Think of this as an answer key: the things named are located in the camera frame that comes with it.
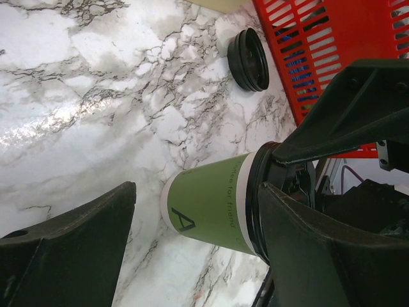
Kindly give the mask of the green paper coffee cup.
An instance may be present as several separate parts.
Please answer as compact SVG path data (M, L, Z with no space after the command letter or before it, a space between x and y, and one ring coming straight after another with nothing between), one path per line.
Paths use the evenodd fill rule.
M247 153L171 177L160 195L165 224L184 237L255 255L245 213L255 156Z

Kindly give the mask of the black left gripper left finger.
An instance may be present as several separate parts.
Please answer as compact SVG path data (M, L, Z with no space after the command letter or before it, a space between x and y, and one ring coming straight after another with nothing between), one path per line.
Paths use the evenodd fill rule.
M124 182L1 238L1 306L111 306L135 202Z

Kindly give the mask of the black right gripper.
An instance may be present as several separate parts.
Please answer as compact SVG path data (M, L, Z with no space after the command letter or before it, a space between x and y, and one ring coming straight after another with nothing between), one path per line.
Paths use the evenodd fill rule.
M409 172L407 59L360 59L345 67L273 156L295 164L375 142L381 169Z

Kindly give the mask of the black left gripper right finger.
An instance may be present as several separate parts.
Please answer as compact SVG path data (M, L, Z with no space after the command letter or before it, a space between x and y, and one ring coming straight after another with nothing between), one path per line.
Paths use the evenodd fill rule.
M408 305L408 230L352 227L268 183L258 199L278 306Z

